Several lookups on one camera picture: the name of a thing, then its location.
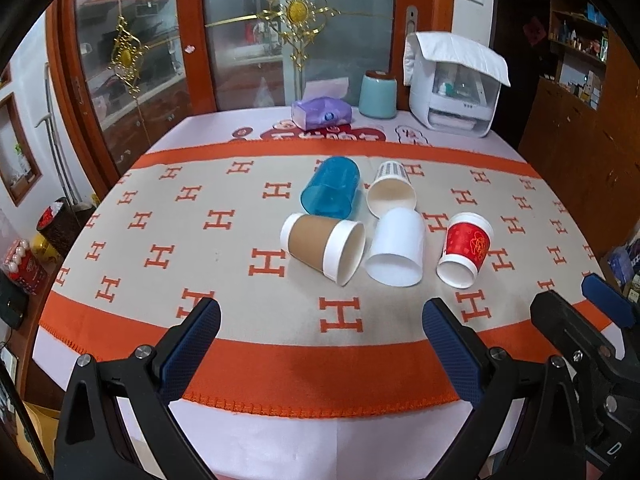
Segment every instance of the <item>orange border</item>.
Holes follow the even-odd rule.
[[[588,301],[575,307],[598,330],[610,323]],[[40,325],[98,361],[125,358],[140,344],[155,345],[166,331],[53,291]],[[555,353],[530,320],[479,336],[488,347],[502,346],[517,359],[542,362]],[[184,398],[233,412],[319,418],[405,412],[457,396],[427,340],[313,347],[216,339]]]
[[[277,155],[345,155],[382,156],[403,160],[424,160],[463,164],[482,170],[495,170],[521,176],[540,178],[526,162],[509,160],[483,153],[465,152],[453,148],[416,146],[396,142],[333,139],[250,140],[248,142],[222,142],[190,148],[177,148],[141,156],[132,169],[149,168],[156,164],[180,164],[196,160],[218,160],[240,156]]]

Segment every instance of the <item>brown paper cup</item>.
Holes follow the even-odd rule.
[[[280,244],[287,253],[340,286],[358,269],[364,243],[361,222],[324,216],[293,213],[280,231]]]

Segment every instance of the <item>purple tissue box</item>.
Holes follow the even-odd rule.
[[[291,119],[303,130],[351,123],[351,105],[334,97],[318,97],[309,101],[295,101],[291,105]]]

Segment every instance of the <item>red paper cup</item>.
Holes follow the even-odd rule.
[[[449,221],[436,273],[449,286],[469,288],[494,238],[491,224],[476,213],[458,213]]]

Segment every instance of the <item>metal screw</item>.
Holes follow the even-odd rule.
[[[607,396],[607,400],[604,401],[604,407],[609,413],[615,413],[618,409],[618,402],[614,396]]]
[[[505,357],[507,357],[507,351],[504,348],[500,348],[499,346],[494,346],[493,348],[489,349],[489,355],[496,361],[502,361]]]
[[[551,364],[553,366],[555,366],[556,368],[562,368],[564,366],[564,359],[562,359],[560,356],[558,355],[554,355],[551,358]]]
[[[91,356],[89,354],[82,354],[78,359],[76,359],[76,364],[79,367],[87,366],[91,362]]]
[[[152,351],[153,347],[149,345],[142,345],[136,348],[136,351],[133,353],[138,359],[144,359],[145,357],[149,357]]]

